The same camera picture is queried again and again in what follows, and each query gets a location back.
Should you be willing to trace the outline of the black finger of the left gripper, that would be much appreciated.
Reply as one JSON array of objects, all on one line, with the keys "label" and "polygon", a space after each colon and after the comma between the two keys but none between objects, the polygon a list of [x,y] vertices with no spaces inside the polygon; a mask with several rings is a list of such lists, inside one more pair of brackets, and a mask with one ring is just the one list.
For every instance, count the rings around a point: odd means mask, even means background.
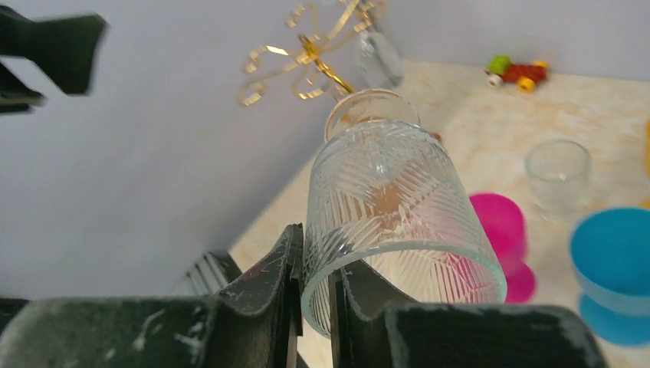
[{"label": "black finger of the left gripper", "polygon": [[1,6],[1,57],[31,61],[68,96],[90,93],[107,22],[98,14],[31,20]]}]

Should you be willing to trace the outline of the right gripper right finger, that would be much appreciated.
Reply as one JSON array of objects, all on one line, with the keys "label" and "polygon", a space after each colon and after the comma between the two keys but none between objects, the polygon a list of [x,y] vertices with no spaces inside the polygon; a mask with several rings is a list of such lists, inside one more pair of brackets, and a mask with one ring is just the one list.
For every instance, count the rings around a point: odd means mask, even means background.
[{"label": "right gripper right finger", "polygon": [[605,367],[585,323],[552,305],[427,304],[366,262],[328,278],[337,367]]}]

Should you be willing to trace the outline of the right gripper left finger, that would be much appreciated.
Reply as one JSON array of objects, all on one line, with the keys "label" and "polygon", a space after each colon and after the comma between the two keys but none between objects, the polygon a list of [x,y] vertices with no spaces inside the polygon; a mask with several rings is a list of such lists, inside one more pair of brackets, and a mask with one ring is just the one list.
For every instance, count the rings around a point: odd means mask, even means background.
[{"label": "right gripper left finger", "polygon": [[215,293],[27,303],[1,335],[3,367],[302,367],[299,263],[289,225]]}]

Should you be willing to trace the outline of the clear wine glass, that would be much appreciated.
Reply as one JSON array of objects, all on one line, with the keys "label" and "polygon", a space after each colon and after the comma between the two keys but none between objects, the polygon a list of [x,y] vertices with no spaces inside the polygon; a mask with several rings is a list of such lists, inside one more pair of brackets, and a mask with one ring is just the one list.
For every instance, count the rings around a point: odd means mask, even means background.
[{"label": "clear wine glass", "polygon": [[368,266],[410,301],[500,304],[507,283],[440,141],[401,95],[365,89],[328,116],[311,172],[301,307],[331,333],[328,277]]},{"label": "clear wine glass", "polygon": [[582,144],[568,139],[547,140],[525,156],[524,167],[533,202],[549,222],[569,222],[585,207],[592,157]]},{"label": "clear wine glass", "polygon": [[380,1],[359,1],[356,11],[363,25],[368,24],[359,32],[359,74],[371,88],[395,90],[404,79],[403,59],[381,25],[385,6]]}]

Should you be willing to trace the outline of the pink plastic wine glass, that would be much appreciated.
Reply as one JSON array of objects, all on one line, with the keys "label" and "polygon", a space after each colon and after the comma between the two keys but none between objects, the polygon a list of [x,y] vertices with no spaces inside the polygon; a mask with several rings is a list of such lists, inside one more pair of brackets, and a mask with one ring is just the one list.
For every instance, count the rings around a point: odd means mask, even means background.
[{"label": "pink plastic wine glass", "polygon": [[470,202],[506,277],[506,302],[521,304],[529,301],[537,282],[533,271],[525,263],[528,251],[527,223],[519,205],[493,192],[473,194]]}]

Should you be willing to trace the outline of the blue plastic wine glass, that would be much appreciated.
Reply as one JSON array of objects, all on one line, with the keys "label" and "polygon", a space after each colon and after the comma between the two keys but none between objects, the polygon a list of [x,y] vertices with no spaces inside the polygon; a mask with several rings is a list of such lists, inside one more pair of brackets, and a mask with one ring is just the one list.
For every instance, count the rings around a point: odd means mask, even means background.
[{"label": "blue plastic wine glass", "polygon": [[574,229],[570,259],[578,311],[594,334],[624,347],[649,343],[649,211],[596,212]]}]

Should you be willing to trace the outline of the yellow plastic wine glass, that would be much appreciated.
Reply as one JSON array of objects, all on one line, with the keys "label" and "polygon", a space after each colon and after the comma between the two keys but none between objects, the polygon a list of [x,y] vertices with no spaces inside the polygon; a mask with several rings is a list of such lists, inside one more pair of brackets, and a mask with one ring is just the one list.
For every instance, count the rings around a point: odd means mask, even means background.
[{"label": "yellow plastic wine glass", "polygon": [[[644,169],[649,182],[650,177],[650,123],[649,119],[645,124],[645,149],[644,149]],[[640,206],[644,209],[649,209],[649,196],[644,199]]]}]

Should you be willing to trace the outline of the clear wine glass back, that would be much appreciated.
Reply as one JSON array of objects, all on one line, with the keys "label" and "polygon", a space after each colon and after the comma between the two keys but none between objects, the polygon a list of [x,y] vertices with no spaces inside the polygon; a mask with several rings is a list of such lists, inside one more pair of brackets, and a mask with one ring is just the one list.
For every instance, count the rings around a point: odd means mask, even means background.
[{"label": "clear wine glass back", "polygon": [[380,1],[359,1],[356,11],[363,25],[368,24],[359,32],[359,74],[371,88],[395,90],[404,79],[403,59],[381,25],[385,6]]}]

